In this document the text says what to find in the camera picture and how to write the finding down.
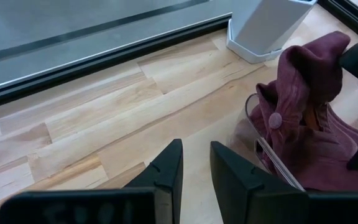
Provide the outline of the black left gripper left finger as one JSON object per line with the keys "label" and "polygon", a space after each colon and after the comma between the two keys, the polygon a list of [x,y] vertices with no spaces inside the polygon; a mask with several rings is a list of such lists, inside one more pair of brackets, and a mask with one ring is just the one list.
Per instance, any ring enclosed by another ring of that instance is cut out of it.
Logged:
{"label": "black left gripper left finger", "polygon": [[183,187],[183,144],[174,139],[135,178],[124,187],[155,187],[170,194],[170,224],[180,224],[181,195]]}

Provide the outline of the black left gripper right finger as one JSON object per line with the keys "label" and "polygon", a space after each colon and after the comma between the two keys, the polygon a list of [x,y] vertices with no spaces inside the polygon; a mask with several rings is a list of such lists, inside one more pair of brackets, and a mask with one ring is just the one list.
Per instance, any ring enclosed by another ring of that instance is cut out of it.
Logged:
{"label": "black left gripper right finger", "polygon": [[210,144],[211,177],[224,224],[305,224],[309,198],[218,141]]}

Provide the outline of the clear plastic storage bin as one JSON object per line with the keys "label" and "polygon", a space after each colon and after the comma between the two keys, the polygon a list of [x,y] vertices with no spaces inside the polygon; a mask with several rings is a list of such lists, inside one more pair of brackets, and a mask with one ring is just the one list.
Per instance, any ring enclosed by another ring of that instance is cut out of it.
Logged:
{"label": "clear plastic storage bin", "polygon": [[358,191],[358,170],[347,163],[358,150],[358,129],[326,103],[314,111],[311,128],[301,111],[290,126],[277,106],[275,82],[259,83],[246,100],[229,147],[262,170],[305,190]]}

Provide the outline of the black table edge rail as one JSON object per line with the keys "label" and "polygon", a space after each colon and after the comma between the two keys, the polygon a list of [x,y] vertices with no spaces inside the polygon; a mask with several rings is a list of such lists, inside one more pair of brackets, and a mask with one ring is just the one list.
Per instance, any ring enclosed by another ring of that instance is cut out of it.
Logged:
{"label": "black table edge rail", "polygon": [[3,88],[0,90],[0,106],[135,58],[154,53],[158,50],[166,49],[167,47],[221,30],[227,27],[230,18],[231,15],[228,14],[220,16],[217,19],[210,19],[171,34],[164,34],[162,37],[158,37],[154,40],[135,44],[132,47],[126,47],[117,52],[98,56],[94,59],[42,75],[40,78],[33,78],[29,81]]}
{"label": "black table edge rail", "polygon": [[318,4],[358,34],[358,5],[351,0],[318,0]]}

